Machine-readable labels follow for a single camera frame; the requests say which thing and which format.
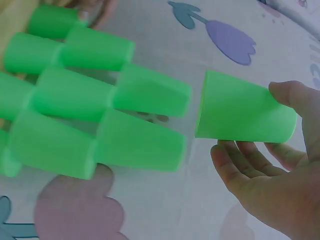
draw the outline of human hand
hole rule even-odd
[[[93,29],[98,29],[114,12],[117,0],[44,0],[46,3],[57,6],[66,6],[67,8],[74,8],[79,6],[79,17],[87,19],[89,13],[93,11],[96,5],[101,4],[100,11],[95,20],[90,25]]]
[[[252,142],[219,140],[211,157],[227,189],[250,214],[293,240],[318,240],[320,92],[297,81],[271,83],[269,90],[302,117],[306,152],[285,144],[265,144],[290,172],[273,166]]]

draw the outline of plastic cup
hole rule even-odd
[[[221,72],[206,73],[197,138],[283,143],[296,121],[295,111],[279,104],[267,88]]]
[[[34,106],[51,116],[99,121],[112,105],[115,87],[61,67],[49,67],[37,81]]]
[[[41,4],[33,12],[28,32],[51,39],[64,39],[74,27],[86,27],[88,21],[78,17],[78,10]]]
[[[14,121],[8,146],[22,164],[81,179],[90,179],[96,163],[93,138],[55,119],[24,111]]]
[[[40,74],[48,66],[61,66],[63,44],[26,33],[15,34],[4,52],[4,68],[11,73]]]
[[[8,133],[0,129],[0,174],[15,177],[22,168],[22,164],[13,159],[8,148]]]
[[[68,67],[120,71],[132,60],[135,43],[127,39],[76,27],[65,40],[63,64]]]
[[[126,64],[117,80],[114,108],[182,117],[192,97],[189,84],[152,71]]]
[[[112,108],[96,134],[95,159],[105,165],[175,171],[185,151],[182,134]]]
[[[14,76],[0,72],[0,118],[10,121],[30,106],[34,86]]]

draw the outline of purple tulip print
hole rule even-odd
[[[206,20],[195,12],[200,12],[193,5],[169,1],[173,7],[175,18],[185,28],[192,30],[196,27],[194,19],[205,24],[206,31],[216,47],[229,59],[237,64],[249,66],[251,55],[256,54],[256,42],[243,31],[221,21]]]

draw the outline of palm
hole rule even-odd
[[[307,155],[295,151],[290,155],[291,159],[280,160],[288,169],[294,168],[286,172],[273,166],[253,143],[237,142],[236,145],[231,141],[219,141],[219,144],[224,149],[215,148],[215,153],[226,150],[233,165],[228,174],[231,177],[221,177],[242,206],[268,226],[288,236],[303,237],[300,229],[308,227],[308,219],[313,217],[317,203],[320,203],[320,194],[315,195],[320,193],[320,163],[308,164]],[[278,159],[281,152],[291,151],[285,145],[281,148],[274,146],[279,147],[268,145],[268,149]],[[215,161],[216,167],[219,168],[219,164],[222,164],[221,168],[230,167],[218,159]]]
[[[292,239],[320,236],[320,91],[297,81],[271,83],[281,104],[302,117],[306,152],[285,144],[266,144],[290,172],[273,166],[252,142],[219,141],[211,150],[214,166],[252,215]]]

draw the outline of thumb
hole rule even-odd
[[[320,91],[299,81],[271,82],[269,91],[275,100],[293,108],[302,118],[320,111]]]
[[[89,13],[96,6],[97,0],[80,0],[79,17],[83,20],[87,20]]]
[[[308,159],[320,161],[320,91],[298,81],[272,82],[269,90],[280,104],[293,108],[302,117]]]

